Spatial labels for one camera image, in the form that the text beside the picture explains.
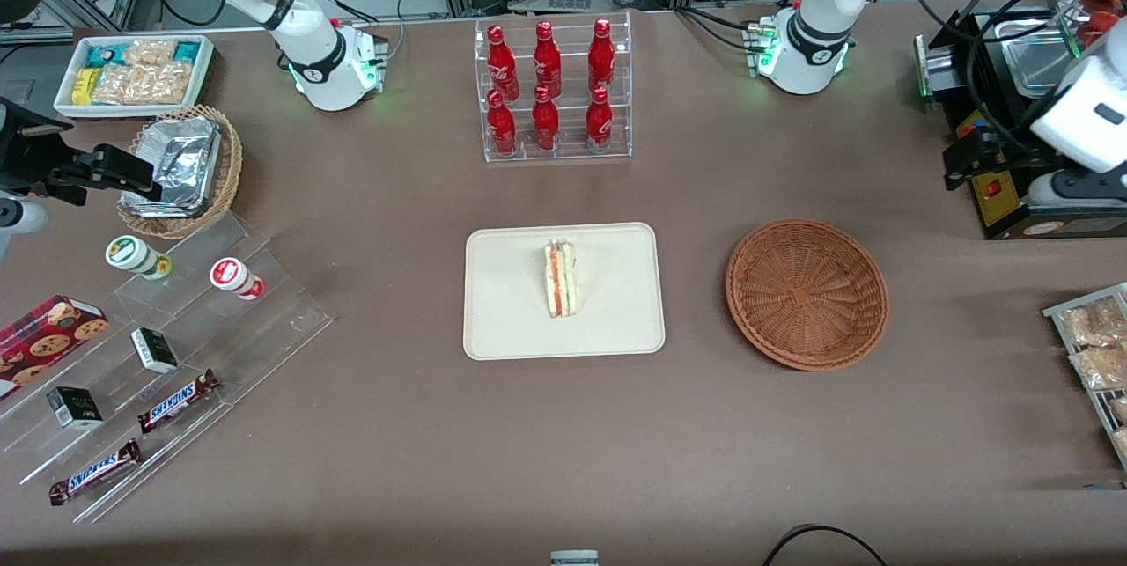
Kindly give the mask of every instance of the coca-cola bottle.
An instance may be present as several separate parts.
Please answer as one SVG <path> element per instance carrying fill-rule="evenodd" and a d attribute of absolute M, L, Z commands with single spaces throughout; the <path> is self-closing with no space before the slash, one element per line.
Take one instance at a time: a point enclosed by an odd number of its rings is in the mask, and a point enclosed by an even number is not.
<path fill-rule="evenodd" d="M 591 94 L 587 107 L 587 150 L 602 154 L 611 149 L 611 120 L 614 113 L 606 104 L 606 87 L 598 87 Z"/>
<path fill-rule="evenodd" d="M 536 24 L 536 51 L 532 53 L 536 67 L 536 83 L 548 87 L 552 98 L 564 92 L 564 72 L 560 64 L 560 47 L 552 38 L 552 24 L 543 20 Z"/>
<path fill-rule="evenodd" d="M 560 136 L 560 114 L 552 103 L 547 85 L 536 87 L 536 105 L 532 107 L 532 124 L 536 127 L 536 145 L 545 152 L 556 150 Z"/>
<path fill-rule="evenodd" d="M 614 43 L 611 42 L 611 21 L 595 20 L 595 39 L 587 52 L 587 86 L 591 92 L 598 87 L 611 87 L 614 81 Z"/>
<path fill-rule="evenodd" d="M 489 37 L 489 77 L 494 88 L 504 94 L 505 101 L 516 101 L 521 97 L 521 83 L 516 81 L 516 59 L 513 58 L 513 50 L 505 44 L 505 32 L 491 25 L 486 35 Z"/>
<path fill-rule="evenodd" d="M 494 140 L 494 148 L 502 157 L 516 154 L 516 122 L 513 121 L 513 113 L 505 106 L 505 97 L 497 89 L 489 89 L 486 99 L 489 101 L 489 113 L 486 121 L 489 122 L 489 136 Z"/>

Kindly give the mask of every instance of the white tray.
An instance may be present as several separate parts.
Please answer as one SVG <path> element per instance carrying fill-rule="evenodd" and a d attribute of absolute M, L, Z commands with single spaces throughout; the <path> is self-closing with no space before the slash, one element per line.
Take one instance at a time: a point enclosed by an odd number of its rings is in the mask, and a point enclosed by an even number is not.
<path fill-rule="evenodd" d="M 548 315 L 544 245 L 575 246 L 579 311 Z M 474 360 L 654 353 L 665 344 L 657 241 L 645 223 L 483 229 L 465 241 L 462 347 Z"/>
<path fill-rule="evenodd" d="M 184 100 L 179 104 L 145 104 L 130 106 L 114 106 L 104 104 L 77 105 L 71 104 L 71 91 L 74 89 L 74 80 L 78 72 L 86 64 L 90 51 L 107 45 L 119 45 L 135 39 L 147 41 L 176 41 L 180 43 L 199 43 L 199 52 L 192 63 L 192 77 L 188 78 L 188 89 L 184 94 Z M 153 117 L 163 115 L 180 108 L 190 108 L 196 105 L 199 91 L 204 87 L 207 78 L 207 68 L 211 65 L 212 42 L 201 34 L 137 34 L 124 36 L 97 36 L 82 38 L 74 45 L 74 53 L 71 54 L 70 64 L 63 76 L 62 83 L 59 85 L 59 92 L 55 94 L 55 109 L 60 115 L 78 120 L 116 120 L 127 117 Z"/>

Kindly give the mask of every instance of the wicker basket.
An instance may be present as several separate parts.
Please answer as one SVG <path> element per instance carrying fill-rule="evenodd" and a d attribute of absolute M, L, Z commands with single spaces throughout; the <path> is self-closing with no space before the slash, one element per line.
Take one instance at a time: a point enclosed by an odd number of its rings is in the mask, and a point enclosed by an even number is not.
<path fill-rule="evenodd" d="M 211 188 L 211 205 L 201 216 L 194 219 L 142 219 L 130 214 L 121 205 L 117 205 L 117 213 L 122 220 L 137 233 L 179 240 L 231 209 L 234 193 L 239 189 L 239 173 L 242 170 L 242 143 L 239 141 L 239 133 L 234 132 L 231 122 L 222 113 L 210 106 L 193 106 L 192 108 L 174 110 L 157 120 L 170 122 L 189 117 L 208 117 L 223 129 L 223 140 L 220 142 L 219 149 L 220 157 L 215 165 L 215 177 Z M 130 145 L 130 152 L 137 151 L 140 141 L 141 133 L 137 133 L 133 138 L 133 144 Z"/>
<path fill-rule="evenodd" d="M 745 236 L 728 263 L 725 291 L 744 336 L 799 370 L 861 361 L 888 318 L 876 263 L 853 238 L 818 221 L 783 219 Z"/>

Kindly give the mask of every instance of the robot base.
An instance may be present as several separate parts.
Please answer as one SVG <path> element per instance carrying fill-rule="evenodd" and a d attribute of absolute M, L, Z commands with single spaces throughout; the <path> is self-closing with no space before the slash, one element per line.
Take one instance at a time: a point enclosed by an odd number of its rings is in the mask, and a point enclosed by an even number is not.
<path fill-rule="evenodd" d="M 849 45 L 842 47 L 836 61 L 810 64 L 787 35 L 787 25 L 793 15 L 793 9 L 783 9 L 761 18 L 756 35 L 744 32 L 746 46 L 763 50 L 747 55 L 747 68 L 753 78 L 764 77 L 787 92 L 813 95 L 829 86 L 829 80 L 841 72 Z"/>
<path fill-rule="evenodd" d="M 376 44 L 371 34 L 354 27 L 338 27 L 337 32 L 345 38 L 346 55 L 327 80 L 311 83 L 302 80 L 290 68 L 298 90 L 310 104 L 322 110 L 343 110 L 371 94 L 383 91 L 383 77 L 388 68 L 385 42 Z"/>

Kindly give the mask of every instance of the brown table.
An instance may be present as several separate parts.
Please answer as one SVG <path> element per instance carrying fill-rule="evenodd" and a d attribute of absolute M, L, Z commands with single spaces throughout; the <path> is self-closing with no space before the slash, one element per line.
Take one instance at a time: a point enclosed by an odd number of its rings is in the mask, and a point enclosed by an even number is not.
<path fill-rule="evenodd" d="M 388 91 L 340 114 L 294 92 L 265 33 L 214 34 L 205 98 L 246 145 L 236 210 L 338 320 L 97 524 L 0 467 L 5 564 L 516 566 L 583 547 L 606 566 L 757 564 L 806 522 L 893 564 L 1122 560 L 1127 495 L 1081 490 L 1121 472 L 1038 311 L 1127 280 L 1124 241 L 980 240 L 916 97 L 923 12 L 866 11 L 816 97 L 749 80 L 672 14 L 633 23 L 636 154 L 567 168 L 482 161 L 471 23 L 411 26 Z M 50 229 L 12 242 L 0 321 L 124 281 L 101 263 L 114 197 L 51 204 Z M 782 216 L 838 225 L 882 268 L 889 327 L 859 365 L 787 370 L 729 319 L 733 246 Z M 471 232 L 636 220 L 657 231 L 659 353 L 463 354 Z M 866 563 L 834 537 L 783 557 Z"/>

